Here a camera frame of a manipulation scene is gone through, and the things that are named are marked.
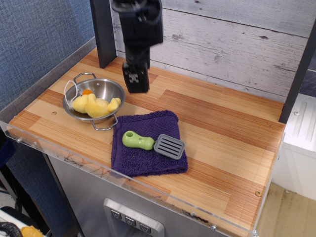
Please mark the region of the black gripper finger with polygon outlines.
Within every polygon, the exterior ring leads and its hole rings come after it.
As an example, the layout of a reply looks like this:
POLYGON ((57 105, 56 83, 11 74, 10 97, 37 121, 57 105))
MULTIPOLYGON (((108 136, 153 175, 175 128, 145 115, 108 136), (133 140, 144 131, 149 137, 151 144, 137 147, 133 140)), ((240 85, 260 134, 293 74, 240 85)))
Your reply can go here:
POLYGON ((146 63, 136 66, 135 73, 137 75, 137 82, 135 82, 135 93, 147 93, 150 89, 148 67, 146 63))
POLYGON ((130 78, 130 67, 127 63, 123 63, 122 71, 123 71, 124 81, 128 89, 128 92, 133 93, 134 90, 133 90, 133 85, 132 85, 133 83, 131 82, 131 78, 130 78))

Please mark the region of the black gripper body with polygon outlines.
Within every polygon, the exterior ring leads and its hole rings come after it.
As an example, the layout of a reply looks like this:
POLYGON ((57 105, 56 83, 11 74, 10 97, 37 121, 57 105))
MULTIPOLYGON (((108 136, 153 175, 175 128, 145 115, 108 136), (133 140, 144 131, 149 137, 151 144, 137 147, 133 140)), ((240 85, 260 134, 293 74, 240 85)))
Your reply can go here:
POLYGON ((150 68, 150 47, 125 46, 126 62, 133 70, 141 67, 150 68))

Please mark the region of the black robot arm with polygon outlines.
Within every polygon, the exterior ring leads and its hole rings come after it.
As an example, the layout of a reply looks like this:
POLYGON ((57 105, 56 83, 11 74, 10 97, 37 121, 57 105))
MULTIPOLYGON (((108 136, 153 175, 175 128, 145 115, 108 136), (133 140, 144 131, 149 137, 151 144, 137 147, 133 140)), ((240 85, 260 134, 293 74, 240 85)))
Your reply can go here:
POLYGON ((147 93, 150 48, 163 43, 162 4, 159 0, 112 0, 118 12, 126 62, 122 66, 129 93, 147 93))

